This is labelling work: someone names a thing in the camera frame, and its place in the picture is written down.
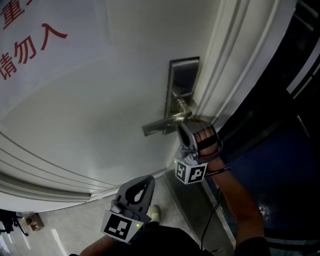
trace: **white shoe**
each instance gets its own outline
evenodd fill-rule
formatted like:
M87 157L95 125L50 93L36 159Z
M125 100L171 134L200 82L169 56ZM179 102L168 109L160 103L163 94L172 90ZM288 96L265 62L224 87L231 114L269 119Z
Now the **white shoe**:
M152 222L158 222L160 225L161 222L161 210L160 207L157 205L154 205L150 208L149 216L151 218Z

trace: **hand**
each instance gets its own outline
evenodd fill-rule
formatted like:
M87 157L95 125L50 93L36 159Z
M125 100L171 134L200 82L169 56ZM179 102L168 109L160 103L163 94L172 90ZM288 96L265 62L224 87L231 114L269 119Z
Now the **hand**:
M196 143L202 142L213 135L215 135L215 132L211 127L205 128L194 134ZM206 157L206 156L213 155L217 151L218 151L218 143L216 142L215 144L200 150L198 154L199 154L199 157Z
M215 132L211 127L209 127L195 133L194 137L195 137L195 141L199 143L213 135L215 135ZM198 154L199 154L199 157L201 158L201 157L213 155L217 151L218 151L218 143L216 142L215 144L200 150ZM216 171L223 168L225 168L225 163L221 160L220 157L217 157L214 160L211 160L207 166L208 171Z

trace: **cable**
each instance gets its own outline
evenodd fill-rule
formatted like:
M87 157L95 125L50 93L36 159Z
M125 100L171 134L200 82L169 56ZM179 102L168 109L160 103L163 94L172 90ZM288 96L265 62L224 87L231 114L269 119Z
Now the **cable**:
M205 234L206 234L206 232L207 232L207 229L208 229L208 227L209 227L209 223L210 223L210 221L211 221L211 217L212 217L212 215L216 212L217 208L219 207L219 196L220 196L220 188L218 189L218 192L217 192L216 206L213 208L213 210L212 210L212 212L211 212L211 214L210 214L209 220L208 220L208 222L207 222L207 224L206 224L206 226L205 226L205 229L204 229L204 231L203 231L203 233L202 233L202 237L201 237L201 251L203 250L203 241L204 241L204 237L205 237Z
M231 171L231 167L226 167L226 168L219 169L219 170L208 170L208 171L205 172L204 176L208 177L208 176L220 174L220 173L222 173L224 171Z

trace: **door handle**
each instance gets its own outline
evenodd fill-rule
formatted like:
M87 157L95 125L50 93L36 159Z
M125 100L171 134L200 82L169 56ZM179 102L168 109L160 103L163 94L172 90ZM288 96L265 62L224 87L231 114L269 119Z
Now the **door handle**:
M172 89L171 92L173 100L177 101L182 111L180 113L171 115L167 118L154 121L152 123L142 126L144 136L149 136L151 134L163 131L165 129L175 127L176 125L181 124L186 118L191 116L192 111L186 103L185 99L181 97L181 95L175 89Z
M171 60L164 119L142 126L144 136L163 131L167 135L176 131L176 125L190 117L192 111L188 105L194 92L199 69L199 57Z

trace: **black sleeve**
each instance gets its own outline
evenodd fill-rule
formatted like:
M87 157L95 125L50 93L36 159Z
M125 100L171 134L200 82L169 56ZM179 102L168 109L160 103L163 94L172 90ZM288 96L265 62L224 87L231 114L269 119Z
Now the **black sleeve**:
M270 256L267 240L264 237L253 237L240 243L234 252L235 256Z

